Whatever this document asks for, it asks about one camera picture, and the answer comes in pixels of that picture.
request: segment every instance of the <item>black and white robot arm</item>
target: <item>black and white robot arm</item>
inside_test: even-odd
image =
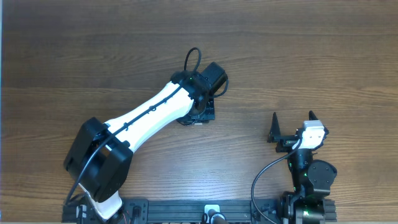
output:
[[[174,120],[188,125],[215,118],[214,93],[225,82],[228,87],[228,77],[214,62],[198,73],[199,50],[196,67],[187,71],[187,59],[193,50],[198,49],[189,51],[184,71],[174,73],[153,98],[105,123],[91,118],[83,124],[64,161],[65,169],[76,181],[66,205],[78,184],[102,220],[117,215],[123,204],[118,189],[126,180],[133,154],[148,138]]]

